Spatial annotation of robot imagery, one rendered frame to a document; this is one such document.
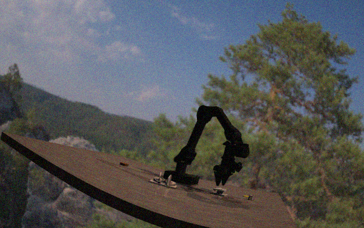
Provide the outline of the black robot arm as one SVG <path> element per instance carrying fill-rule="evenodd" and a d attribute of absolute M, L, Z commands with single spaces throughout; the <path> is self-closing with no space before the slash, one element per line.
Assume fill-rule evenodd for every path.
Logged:
<path fill-rule="evenodd" d="M 226 154 L 229 156 L 236 156 L 238 158 L 247 158 L 249 156 L 249 145 L 247 143 L 243 144 L 241 132 L 232 125 L 228 117 L 223 112 L 222 108 L 217 106 L 211 107 L 201 105 L 198 108 L 196 116 L 197 122 L 187 145 L 181 149 L 180 153 L 177 156 L 174 157 L 174 162 L 177 163 L 175 168 L 176 171 L 173 171 L 174 173 L 185 174 L 187 165 L 190 165 L 192 160 L 194 160 L 196 156 L 195 148 L 203 133 L 204 127 L 211 120 L 211 118 L 215 116 L 219 120 L 221 126 L 224 128 L 224 134 L 226 139 L 228 140 L 223 143 L 223 145 L 226 146 L 224 155 Z M 237 172 L 240 172 L 242 168 L 242 163 L 235 162 L 235 158 L 233 158 L 228 168 L 231 167 L 234 168 Z"/>

